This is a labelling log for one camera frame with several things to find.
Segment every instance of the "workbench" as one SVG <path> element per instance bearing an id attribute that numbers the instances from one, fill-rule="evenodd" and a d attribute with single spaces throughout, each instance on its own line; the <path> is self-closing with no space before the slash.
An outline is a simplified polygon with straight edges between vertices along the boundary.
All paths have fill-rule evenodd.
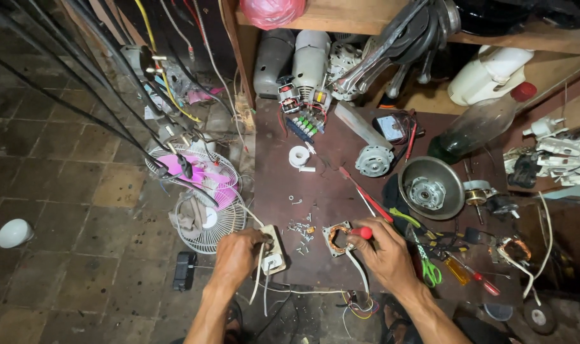
<path id="1" fill-rule="evenodd" d="M 256 109 L 256 171 L 254 184 L 255 213 L 263 223 L 277 226 L 278 232 L 284 228 L 280 238 L 288 268 L 272 276 L 272 281 L 297 285 L 310 285 L 344 290 L 364 290 L 359 271 L 343 254 L 333 258 L 325 244 L 322 228 L 348 220 L 370 217 L 370 211 L 356 191 L 354 184 L 343 179 L 338 171 L 343 166 L 373 198 L 382 200 L 381 190 L 388 178 L 397 173 L 404 164 L 404 158 L 398 166 L 385 176 L 370 178 L 361 175 L 354 168 L 358 152 L 366 146 L 366 142 L 349 129 L 335 114 L 331 107 L 325 134 L 316 134 L 313 139 L 317 156 L 313 155 L 307 162 L 308 167 L 316 167 L 316 172 L 299 172 L 290 166 L 288 153 L 297 145 L 303 145 L 301 140 L 289 131 L 286 137 L 277 117 L 279 104 L 273 100 L 258 99 Z M 390 113 L 390 110 L 356 109 L 367 122 L 373 118 Z M 441 133 L 453 120 L 454 115 L 417 113 L 420 125 L 426 134 L 415 141 L 412 156 L 425 155 L 430 139 Z M 500 193 L 506 192 L 506 175 L 500 147 L 490 146 L 492 157 L 482 149 L 472 158 L 472 179 L 484 179 Z M 466 174 L 462 163 L 453 166 L 460 179 L 466 181 Z M 513 234 L 513 223 L 510 214 L 504 219 L 490 216 L 483 210 L 484 225 L 479 224 L 474 207 L 464 206 L 460 214 L 459 228 L 463 233 L 467 226 L 487 231 L 497 236 Z M 412 216 L 422 221 L 432 231 L 454 230 L 454 220 L 433 221 L 425 219 L 415 213 Z M 311 223 L 316 227 L 312 234 L 314 239 L 301 244 L 301 234 L 286 229 L 290 221 Z M 302 255 L 296 251 L 303 247 Z M 432 260 L 439 267 L 443 275 L 443 282 L 432 289 L 435 297 L 476 303 L 497 303 L 519 305 L 522 302 L 519 271 L 512 269 L 506 263 L 494 264 L 488 253 L 488 246 L 473 245 L 462 254 L 464 261 L 479 272 L 496 272 L 510 274 L 511 278 L 503 276 L 486 276 L 501 294 L 492 296 L 475 281 L 466 286 L 460 283 L 451 274 L 447 267 L 439 261 Z M 362 256 L 357 250 L 356 257 Z M 370 289 L 372 292 L 385 293 L 386 290 L 366 269 Z"/>

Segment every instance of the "plastic bottle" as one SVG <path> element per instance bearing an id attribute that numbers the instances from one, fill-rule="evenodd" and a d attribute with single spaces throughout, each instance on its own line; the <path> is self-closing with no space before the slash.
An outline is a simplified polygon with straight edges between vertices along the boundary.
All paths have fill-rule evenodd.
<path id="1" fill-rule="evenodd" d="M 428 155 L 452 165 L 463 156 L 505 132 L 520 103 L 536 94 L 536 86 L 522 82 L 500 98 L 485 99 L 470 106 L 442 134 L 433 137 Z"/>

